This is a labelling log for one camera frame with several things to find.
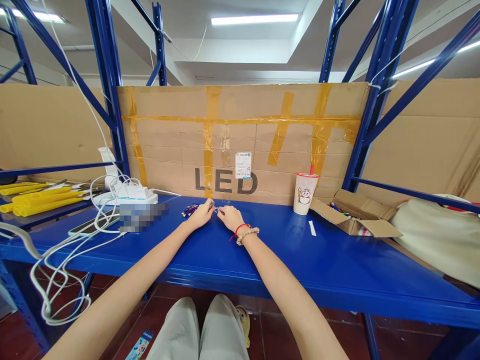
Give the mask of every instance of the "barcode label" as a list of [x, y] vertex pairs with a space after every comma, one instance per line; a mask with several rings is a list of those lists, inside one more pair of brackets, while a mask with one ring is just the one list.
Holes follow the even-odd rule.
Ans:
[[237, 152], [235, 155], [235, 179], [250, 179], [252, 153]]

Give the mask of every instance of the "beaded bracelet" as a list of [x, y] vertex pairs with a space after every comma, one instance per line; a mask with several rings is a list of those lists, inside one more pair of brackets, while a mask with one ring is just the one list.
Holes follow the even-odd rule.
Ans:
[[260, 229], [259, 229], [258, 227], [253, 227], [253, 228], [252, 228], [252, 227], [250, 226], [250, 228], [249, 228], [247, 231], [245, 231], [245, 232], [243, 232], [242, 234], [238, 235], [238, 237], [237, 237], [237, 239], [236, 239], [236, 244], [237, 244], [238, 246], [242, 246], [242, 245], [243, 245], [243, 244], [242, 244], [242, 239], [243, 239], [244, 237], [246, 237], [247, 235], [253, 234], [253, 233], [259, 234], [259, 233], [260, 233]]

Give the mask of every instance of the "human arm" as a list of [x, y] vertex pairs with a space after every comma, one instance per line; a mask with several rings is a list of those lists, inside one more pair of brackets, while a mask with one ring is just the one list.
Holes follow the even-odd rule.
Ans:
[[[218, 217], [233, 232], [245, 223], [240, 211], [233, 206], [219, 207]], [[246, 230], [248, 227], [243, 226], [237, 234], [242, 234]], [[248, 234], [241, 242], [290, 326], [301, 358], [303, 360], [347, 359], [347, 355], [322, 312], [285, 264], [260, 240], [257, 234]]]
[[208, 222], [207, 199], [185, 222], [110, 286], [63, 334], [44, 360], [96, 360], [187, 237]]

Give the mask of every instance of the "light gray pants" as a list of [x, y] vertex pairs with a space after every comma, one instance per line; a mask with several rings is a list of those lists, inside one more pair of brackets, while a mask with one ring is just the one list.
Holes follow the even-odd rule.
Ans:
[[237, 309], [223, 294], [215, 296], [199, 328], [190, 297], [178, 300], [151, 345], [146, 360], [249, 360]]

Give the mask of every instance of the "open cardboard box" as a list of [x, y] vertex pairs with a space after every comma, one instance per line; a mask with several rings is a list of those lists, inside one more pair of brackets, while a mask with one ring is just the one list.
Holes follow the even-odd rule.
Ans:
[[349, 235], [376, 238], [402, 236], [402, 233], [388, 222], [397, 212], [395, 207], [342, 189], [336, 192], [333, 202], [343, 212], [361, 220], [349, 218], [316, 198], [312, 199], [310, 209]]

